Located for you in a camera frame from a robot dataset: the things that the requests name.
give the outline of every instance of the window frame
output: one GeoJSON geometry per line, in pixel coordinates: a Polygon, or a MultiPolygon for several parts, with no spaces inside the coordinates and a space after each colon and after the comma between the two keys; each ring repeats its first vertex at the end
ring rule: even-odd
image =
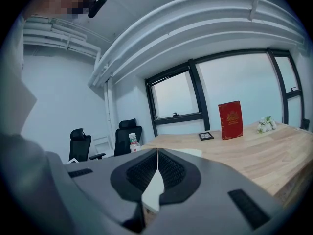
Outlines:
{"type": "Polygon", "coordinates": [[[155,137],[157,136],[157,125],[159,124],[178,123],[178,122],[192,121],[192,120],[198,120],[198,119],[203,119],[204,128],[206,131],[210,130],[209,113],[207,110],[203,87],[202,87],[200,77],[196,68],[196,64],[211,61],[211,60],[218,59],[218,58],[228,57],[228,56],[258,54],[258,53],[266,53],[268,55],[270,61],[272,62],[273,68],[276,72],[276,76],[278,79],[278,84],[279,84],[280,92],[282,96],[282,103],[283,103],[283,123],[288,124],[289,122],[288,99],[296,97],[296,96],[300,96],[301,97],[301,126],[300,128],[303,128],[303,119],[304,119],[303,91],[302,91],[300,77],[299,77],[296,65],[293,61],[293,58],[290,52],[288,50],[256,48],[256,49],[231,50],[231,51],[225,51],[225,52],[220,52],[220,53],[200,57],[197,59],[189,59],[187,62],[183,64],[177,65],[155,76],[145,79],[151,121],[152,121],[152,126],[153,126],[155,137]],[[275,57],[288,57],[289,58],[291,66],[292,66],[292,70],[294,72],[294,75],[296,77],[296,81],[298,84],[298,90],[295,90],[292,92],[286,92],[284,79],[282,77],[281,71],[276,62],[275,57]],[[157,83],[164,81],[165,79],[171,78],[173,76],[179,75],[187,71],[189,72],[190,77],[191,77],[199,112],[181,115],[181,116],[156,119],[156,108],[155,108],[155,103],[154,103],[151,87],[157,83]]]}

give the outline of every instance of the desk surface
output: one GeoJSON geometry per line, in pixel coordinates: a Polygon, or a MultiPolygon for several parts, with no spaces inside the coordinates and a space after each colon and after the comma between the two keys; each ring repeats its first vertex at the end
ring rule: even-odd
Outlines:
{"type": "Polygon", "coordinates": [[[198,134],[159,135],[142,148],[198,149],[203,158],[234,168],[272,196],[287,186],[290,195],[299,181],[296,176],[313,161],[313,133],[277,124],[276,130],[258,134],[257,125],[244,127],[244,135],[235,139],[222,140],[220,131],[210,131],[214,139],[205,141],[198,134]]]}

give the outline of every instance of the photo frame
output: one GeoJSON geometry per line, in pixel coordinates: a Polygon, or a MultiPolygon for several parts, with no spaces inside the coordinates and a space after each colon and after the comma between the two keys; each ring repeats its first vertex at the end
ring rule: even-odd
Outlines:
{"type": "Polygon", "coordinates": [[[209,132],[203,132],[203,133],[199,133],[199,137],[200,137],[200,140],[203,141],[203,140],[209,140],[209,139],[214,139],[214,137],[211,135],[211,133],[209,132]]]}

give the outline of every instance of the headset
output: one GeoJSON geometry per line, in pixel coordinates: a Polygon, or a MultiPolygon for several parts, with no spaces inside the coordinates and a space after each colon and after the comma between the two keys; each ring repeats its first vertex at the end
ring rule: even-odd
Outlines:
{"type": "Polygon", "coordinates": [[[89,6],[88,17],[93,18],[106,2],[107,0],[93,0],[89,6]]]}

